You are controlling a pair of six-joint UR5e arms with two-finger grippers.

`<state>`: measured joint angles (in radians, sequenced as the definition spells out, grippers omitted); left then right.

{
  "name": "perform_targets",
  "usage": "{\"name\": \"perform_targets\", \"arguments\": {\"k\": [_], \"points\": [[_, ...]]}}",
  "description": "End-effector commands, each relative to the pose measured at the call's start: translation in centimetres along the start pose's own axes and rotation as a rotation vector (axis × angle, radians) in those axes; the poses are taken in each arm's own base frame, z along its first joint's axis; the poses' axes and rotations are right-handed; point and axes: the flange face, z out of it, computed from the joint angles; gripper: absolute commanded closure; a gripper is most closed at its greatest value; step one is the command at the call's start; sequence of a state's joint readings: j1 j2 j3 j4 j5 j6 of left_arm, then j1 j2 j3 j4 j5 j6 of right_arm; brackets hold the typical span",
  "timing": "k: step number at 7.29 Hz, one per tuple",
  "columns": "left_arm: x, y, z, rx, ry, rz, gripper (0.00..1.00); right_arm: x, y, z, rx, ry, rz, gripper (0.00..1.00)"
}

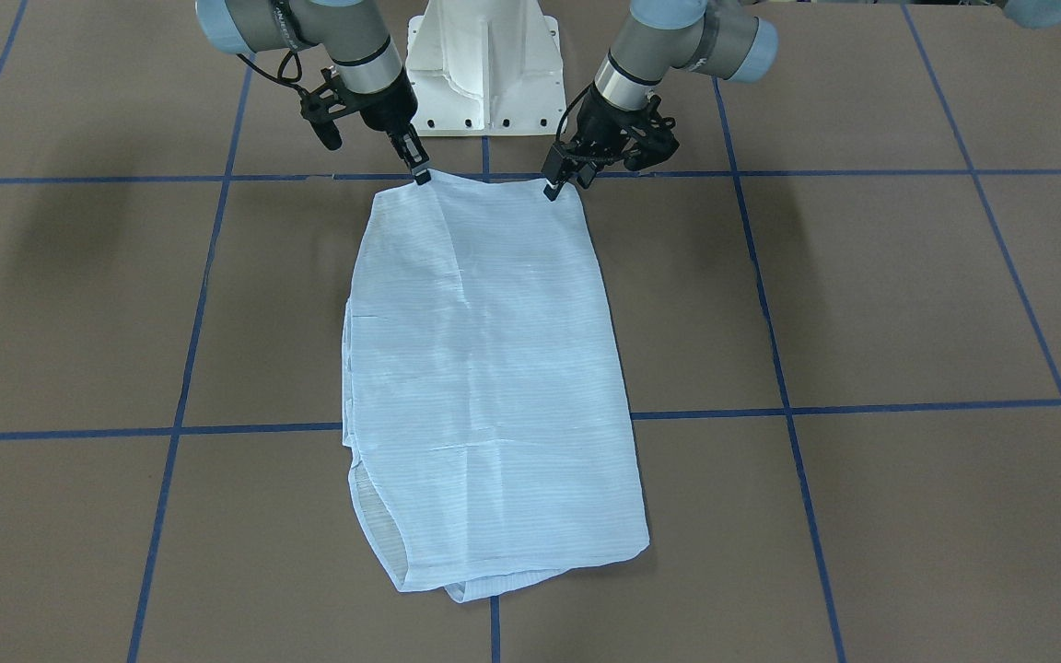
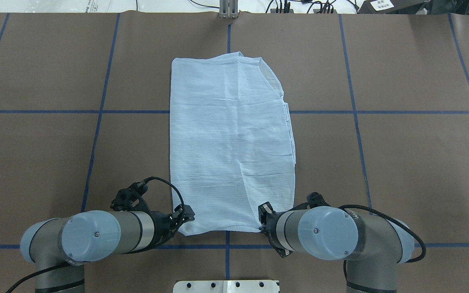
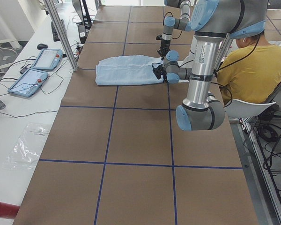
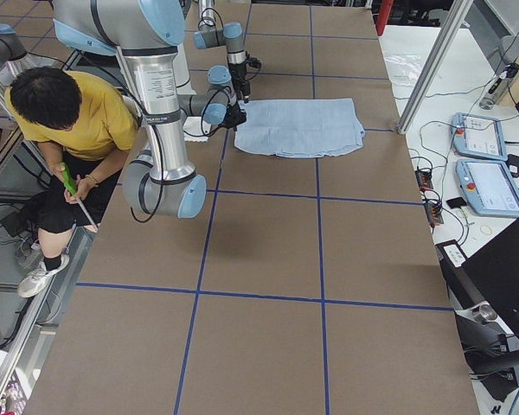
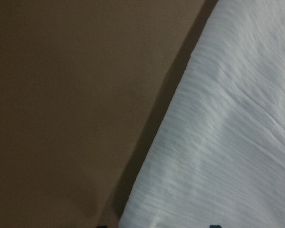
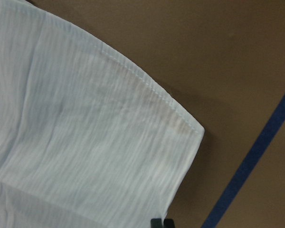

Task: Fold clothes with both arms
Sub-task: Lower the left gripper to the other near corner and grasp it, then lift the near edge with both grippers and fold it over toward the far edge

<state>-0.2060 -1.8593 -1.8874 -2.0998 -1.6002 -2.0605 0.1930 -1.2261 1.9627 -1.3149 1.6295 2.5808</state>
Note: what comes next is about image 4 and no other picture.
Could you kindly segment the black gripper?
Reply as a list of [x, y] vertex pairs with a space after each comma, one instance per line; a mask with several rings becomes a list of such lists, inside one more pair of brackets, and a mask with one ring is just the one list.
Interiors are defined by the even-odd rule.
[[227, 107], [224, 117], [224, 127], [226, 129], [236, 129], [247, 121], [247, 113], [240, 107], [239, 103]]
[[243, 102], [246, 104], [250, 101], [250, 82], [247, 79], [247, 65], [233, 65], [233, 85], [234, 90], [240, 94]]

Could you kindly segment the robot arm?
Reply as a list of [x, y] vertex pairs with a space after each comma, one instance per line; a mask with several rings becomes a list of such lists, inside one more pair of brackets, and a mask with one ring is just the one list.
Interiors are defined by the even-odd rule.
[[194, 43], [198, 49], [224, 47], [228, 71], [238, 99], [245, 103], [250, 98], [247, 67], [251, 58], [245, 50], [243, 29], [239, 22], [223, 23], [214, 1], [198, 1], [199, 18]]
[[140, 108], [148, 144], [125, 168], [129, 205], [150, 215], [197, 216], [207, 184], [188, 159], [184, 122], [198, 117], [212, 127], [235, 128], [247, 119], [239, 100], [248, 91], [227, 66], [214, 66], [206, 94], [178, 93], [174, 62], [185, 36], [178, 1], [57, 1], [54, 28], [70, 48], [115, 56]]

